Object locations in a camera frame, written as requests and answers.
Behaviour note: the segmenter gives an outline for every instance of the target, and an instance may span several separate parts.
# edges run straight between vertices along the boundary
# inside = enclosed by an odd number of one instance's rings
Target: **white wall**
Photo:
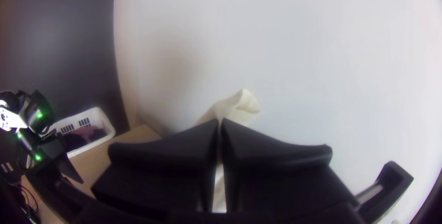
[[[181,131],[247,88],[263,110],[253,129],[330,145],[353,193],[390,160],[412,174],[382,223],[409,222],[430,192],[442,166],[442,0],[116,0],[115,15],[120,76],[137,83],[125,101],[143,118]]]

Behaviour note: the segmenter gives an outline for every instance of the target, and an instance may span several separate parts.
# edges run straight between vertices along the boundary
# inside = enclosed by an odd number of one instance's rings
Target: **dark gray wall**
[[[127,131],[113,1],[0,0],[0,90],[37,89],[59,119],[99,106]]]

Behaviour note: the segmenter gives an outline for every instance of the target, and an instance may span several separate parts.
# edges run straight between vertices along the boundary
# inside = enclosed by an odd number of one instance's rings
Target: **plastic basket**
[[[101,110],[101,108],[98,107],[59,120],[51,126],[49,131],[56,128],[57,132],[65,135],[83,126],[96,126],[97,128],[103,128],[107,135],[85,146],[68,152],[68,158],[77,156],[78,154],[94,148],[115,136],[115,128],[112,126],[106,114]]]

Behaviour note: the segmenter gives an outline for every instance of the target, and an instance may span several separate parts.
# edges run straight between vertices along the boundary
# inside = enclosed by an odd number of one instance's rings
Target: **white cloth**
[[[217,119],[220,124],[223,118],[232,120],[243,126],[249,125],[261,112],[261,107],[252,93],[242,89],[233,96],[216,102],[211,108],[197,121],[196,125],[205,123],[212,119]],[[212,212],[225,213],[226,192],[224,187],[224,168],[218,153],[218,165],[215,173],[215,189],[213,196]]]

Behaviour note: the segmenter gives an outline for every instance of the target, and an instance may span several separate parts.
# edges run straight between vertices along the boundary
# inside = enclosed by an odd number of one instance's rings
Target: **black cable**
[[[34,197],[34,195],[26,188],[26,187],[24,187],[23,185],[21,185],[20,184],[20,182],[15,182],[15,183],[10,183],[10,182],[8,182],[8,180],[4,177],[4,175],[2,175],[2,178],[3,178],[3,180],[7,183],[7,184],[9,184],[10,186],[12,186],[12,187],[15,187],[15,188],[19,188],[20,190],[26,190],[30,195],[31,195],[31,197],[32,197],[32,199],[34,200],[34,202],[35,202],[35,207],[36,207],[36,211],[38,212],[38,210],[39,210],[39,208],[38,208],[38,202],[37,202],[37,200],[35,199],[35,197]]]
[[[23,189],[21,189],[21,192],[24,193],[24,195],[25,195],[25,197],[26,197],[26,200],[28,201],[28,203],[25,203],[25,204],[26,204],[26,208],[28,209],[28,210],[26,211],[26,213],[28,214],[28,219],[31,219],[31,210],[29,209],[29,205],[30,205],[31,203],[30,203],[30,201],[29,201],[28,194],[27,194],[26,191],[24,191]]]
[[[30,195],[31,195],[31,197],[32,197],[32,199],[34,200],[34,202],[35,202],[35,207],[37,208],[37,212],[38,212],[38,210],[39,210],[39,208],[38,208],[38,203],[37,203],[37,200],[35,199],[35,197],[34,197],[34,195],[26,188],[26,187],[24,187],[23,185],[21,185],[20,184],[20,188],[22,188],[22,190],[23,189],[25,189]]]

